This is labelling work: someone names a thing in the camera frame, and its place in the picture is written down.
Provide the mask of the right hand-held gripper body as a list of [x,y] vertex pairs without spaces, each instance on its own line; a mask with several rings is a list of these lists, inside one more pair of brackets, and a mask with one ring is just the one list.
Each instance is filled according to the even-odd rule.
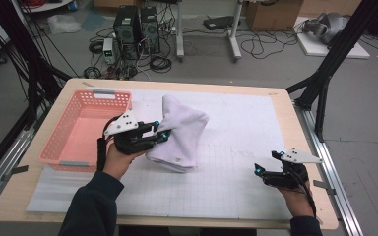
[[282,171],[269,171],[271,177],[263,182],[272,187],[296,189],[309,180],[305,163],[322,163],[323,159],[295,147],[284,152],[282,156]]

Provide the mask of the lilac printed towel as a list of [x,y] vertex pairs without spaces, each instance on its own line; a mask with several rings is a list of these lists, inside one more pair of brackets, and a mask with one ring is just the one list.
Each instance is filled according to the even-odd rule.
[[186,173],[197,166],[196,148],[210,117],[182,104],[171,94],[162,98],[162,116],[157,132],[169,131],[168,140],[148,151],[146,159]]

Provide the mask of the pink plastic basket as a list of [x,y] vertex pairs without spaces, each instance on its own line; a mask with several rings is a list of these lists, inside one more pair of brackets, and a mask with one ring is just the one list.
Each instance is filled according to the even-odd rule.
[[97,139],[111,118],[131,107],[131,99],[130,91],[75,90],[52,129],[39,160],[55,170],[96,171]]

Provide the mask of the white grid mat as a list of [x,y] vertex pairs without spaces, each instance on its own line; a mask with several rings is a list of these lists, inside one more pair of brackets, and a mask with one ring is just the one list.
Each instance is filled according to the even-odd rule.
[[[137,158],[122,178],[117,199],[121,216],[166,216],[289,220],[278,190],[255,176],[254,163],[268,171],[282,165],[271,151],[287,151],[269,95],[185,92],[128,88],[138,120],[162,118],[162,98],[206,112],[210,120],[196,148],[197,166],[177,173]],[[57,171],[44,165],[27,206],[29,212],[66,212],[74,193],[92,173]]]

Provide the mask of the grey bench power supply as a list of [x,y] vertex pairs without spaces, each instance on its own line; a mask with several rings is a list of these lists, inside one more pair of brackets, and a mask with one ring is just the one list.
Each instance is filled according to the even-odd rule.
[[112,38],[106,38],[103,41],[102,53],[104,56],[104,60],[108,65],[111,65],[115,62]]

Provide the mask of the slim black computer tower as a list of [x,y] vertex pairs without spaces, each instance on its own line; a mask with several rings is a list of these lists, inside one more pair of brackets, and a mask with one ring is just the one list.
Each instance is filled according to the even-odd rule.
[[148,6],[141,9],[141,28],[144,52],[147,54],[160,53],[158,14],[155,7]]

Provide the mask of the white metal stand leg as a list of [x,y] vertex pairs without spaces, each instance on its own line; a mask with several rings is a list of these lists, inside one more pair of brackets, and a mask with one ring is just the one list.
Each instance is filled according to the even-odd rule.
[[182,30],[182,0],[177,0],[176,56],[180,63],[184,59],[184,41]]
[[228,40],[233,53],[233,62],[237,62],[241,58],[241,52],[236,39],[236,33],[238,30],[238,23],[240,20],[241,10],[242,10],[243,0],[236,0],[235,11],[233,15],[233,23],[231,30],[227,33]]

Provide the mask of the white power strip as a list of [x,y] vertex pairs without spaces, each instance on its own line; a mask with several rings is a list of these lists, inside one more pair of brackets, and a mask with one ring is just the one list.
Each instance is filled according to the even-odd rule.
[[166,33],[170,33],[170,34],[174,34],[176,32],[176,27],[173,26],[170,23],[161,23],[159,25],[158,29],[160,31],[163,31],[163,32],[166,32]]

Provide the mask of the large black computer tower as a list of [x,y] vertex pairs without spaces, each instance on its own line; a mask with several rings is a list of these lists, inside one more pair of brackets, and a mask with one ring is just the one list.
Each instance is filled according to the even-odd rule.
[[121,5],[118,8],[113,28],[121,57],[126,60],[137,60],[137,44],[141,39],[138,8]]

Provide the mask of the white floor board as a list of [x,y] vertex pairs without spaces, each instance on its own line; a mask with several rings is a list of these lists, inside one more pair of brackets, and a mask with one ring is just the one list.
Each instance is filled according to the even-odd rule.
[[[298,17],[294,24],[294,32],[296,33],[302,50],[307,56],[325,57],[329,52],[328,46],[312,33],[302,31],[302,27],[306,20],[307,17]],[[370,55],[359,43],[357,43],[346,58],[369,59]]]

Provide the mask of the teal sheet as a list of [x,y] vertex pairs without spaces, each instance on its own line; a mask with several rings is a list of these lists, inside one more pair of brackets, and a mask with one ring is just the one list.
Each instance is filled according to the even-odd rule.
[[105,22],[105,18],[99,13],[90,11],[81,23],[81,28],[85,31],[95,31]]

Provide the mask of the black flat device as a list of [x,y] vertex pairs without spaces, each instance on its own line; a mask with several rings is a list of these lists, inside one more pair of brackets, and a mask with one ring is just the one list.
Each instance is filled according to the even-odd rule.
[[204,20],[204,26],[208,30],[229,30],[233,27],[234,17],[218,17],[213,19]]

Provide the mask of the clear plastic bag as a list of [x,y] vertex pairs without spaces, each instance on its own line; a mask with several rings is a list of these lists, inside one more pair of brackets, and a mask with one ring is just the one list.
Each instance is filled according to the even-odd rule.
[[47,19],[52,34],[74,33],[81,30],[81,25],[73,16],[54,15]]

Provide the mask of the grey headset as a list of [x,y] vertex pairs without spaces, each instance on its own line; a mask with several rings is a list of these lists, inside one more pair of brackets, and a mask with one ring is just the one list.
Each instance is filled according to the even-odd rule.
[[346,27],[348,21],[349,18],[336,12],[322,13],[316,19],[306,20],[302,31],[311,32],[324,44],[329,45],[337,34]]

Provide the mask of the cardboard box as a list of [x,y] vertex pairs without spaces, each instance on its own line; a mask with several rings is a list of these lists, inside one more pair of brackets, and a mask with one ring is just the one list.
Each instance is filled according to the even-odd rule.
[[292,30],[304,0],[250,2],[246,24],[252,31]]

